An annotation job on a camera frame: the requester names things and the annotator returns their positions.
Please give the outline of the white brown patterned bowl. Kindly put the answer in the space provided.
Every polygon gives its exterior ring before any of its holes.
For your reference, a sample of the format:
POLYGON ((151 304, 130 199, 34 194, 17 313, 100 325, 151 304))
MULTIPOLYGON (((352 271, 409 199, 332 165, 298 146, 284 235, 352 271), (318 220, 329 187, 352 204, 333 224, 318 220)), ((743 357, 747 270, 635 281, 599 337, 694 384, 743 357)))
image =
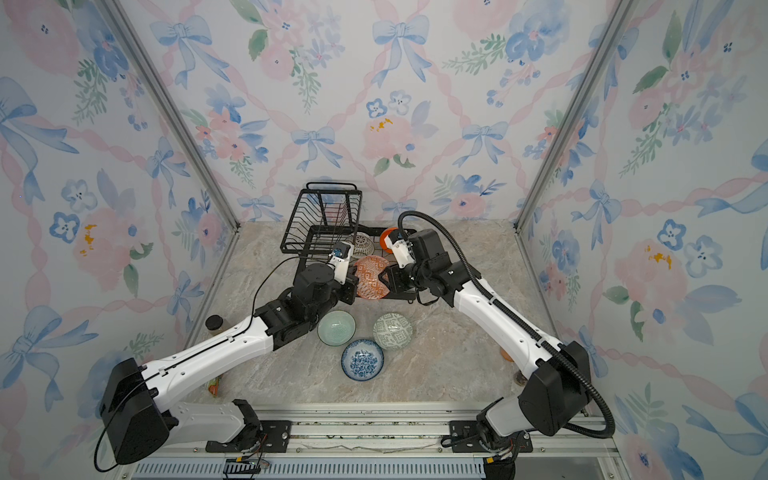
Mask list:
POLYGON ((356 258, 370 256, 375 252, 373 240, 369 235, 351 235, 349 237, 349 242, 353 245, 353 256, 356 258))

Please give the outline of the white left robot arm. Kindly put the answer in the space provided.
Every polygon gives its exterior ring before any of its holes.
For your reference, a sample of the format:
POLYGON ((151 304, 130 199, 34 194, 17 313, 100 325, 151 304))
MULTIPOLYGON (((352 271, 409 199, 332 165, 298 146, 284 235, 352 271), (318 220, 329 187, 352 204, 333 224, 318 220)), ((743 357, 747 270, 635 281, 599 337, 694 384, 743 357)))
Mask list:
POLYGON ((191 412, 182 400, 203 383, 307 335, 338 302, 353 303, 357 283, 346 260, 313 263, 277 299, 224 332, 144 365, 118 363, 99 406, 101 436, 116 464, 136 463, 174 440, 203 440, 230 451, 260 447, 267 435, 247 401, 208 414, 191 412))

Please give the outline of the blue patterned ceramic bowl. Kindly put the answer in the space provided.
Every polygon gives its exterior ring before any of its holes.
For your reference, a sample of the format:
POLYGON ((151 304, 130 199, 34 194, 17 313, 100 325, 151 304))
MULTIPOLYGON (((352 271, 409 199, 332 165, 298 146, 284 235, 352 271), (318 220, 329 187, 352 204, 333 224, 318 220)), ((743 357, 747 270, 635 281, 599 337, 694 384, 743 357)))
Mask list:
POLYGON ((384 353, 373 340, 358 339, 345 347, 341 357, 343 373, 351 380, 372 380, 382 371, 384 353))

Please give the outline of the red patterned ceramic bowl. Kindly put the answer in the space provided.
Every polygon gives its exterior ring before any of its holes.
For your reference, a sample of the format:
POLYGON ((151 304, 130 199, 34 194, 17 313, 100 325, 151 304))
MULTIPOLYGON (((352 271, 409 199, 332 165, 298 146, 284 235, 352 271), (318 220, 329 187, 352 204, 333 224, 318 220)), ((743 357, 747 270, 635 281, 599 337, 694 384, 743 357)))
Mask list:
POLYGON ((369 255, 355 263, 355 275, 358 278, 357 296, 366 300, 380 300, 386 297, 390 290, 379 279, 389 262, 381 256, 369 255))

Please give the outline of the pale green ceramic bowl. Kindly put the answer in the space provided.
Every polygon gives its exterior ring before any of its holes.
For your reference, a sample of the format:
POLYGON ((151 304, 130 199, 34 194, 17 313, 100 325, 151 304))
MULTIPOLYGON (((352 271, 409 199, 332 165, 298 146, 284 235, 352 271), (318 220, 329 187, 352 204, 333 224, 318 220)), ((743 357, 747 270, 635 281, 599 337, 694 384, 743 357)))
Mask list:
POLYGON ((337 347, 349 342, 356 332, 354 317, 345 311, 332 311, 318 323, 318 337, 322 343, 337 347))

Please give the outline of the orange plastic bowl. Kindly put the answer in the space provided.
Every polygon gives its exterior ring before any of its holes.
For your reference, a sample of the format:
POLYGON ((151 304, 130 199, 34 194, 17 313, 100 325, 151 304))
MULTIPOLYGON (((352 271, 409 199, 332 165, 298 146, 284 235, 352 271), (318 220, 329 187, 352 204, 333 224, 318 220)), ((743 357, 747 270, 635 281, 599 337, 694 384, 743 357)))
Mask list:
POLYGON ((397 234, 399 229, 397 227, 390 227, 385 229, 381 235, 380 235, 380 241, 384 242, 386 238, 388 238, 392 233, 397 234))

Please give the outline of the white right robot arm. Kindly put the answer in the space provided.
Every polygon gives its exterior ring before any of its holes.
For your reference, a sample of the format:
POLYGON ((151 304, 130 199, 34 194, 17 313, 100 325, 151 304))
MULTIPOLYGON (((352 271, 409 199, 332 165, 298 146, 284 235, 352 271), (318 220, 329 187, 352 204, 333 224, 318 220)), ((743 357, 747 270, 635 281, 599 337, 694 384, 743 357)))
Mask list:
POLYGON ((427 260, 409 254, 395 255, 399 272, 396 282, 416 291, 428 290, 450 307, 475 321, 506 351, 527 379, 522 393, 498 400, 477 416, 477 421, 492 437, 535 430, 553 436, 566 429, 588 435, 572 422, 591 401, 583 383, 554 354, 584 374, 586 353, 571 343, 563 345, 520 315, 479 275, 472 266, 452 262, 443 252, 427 260))

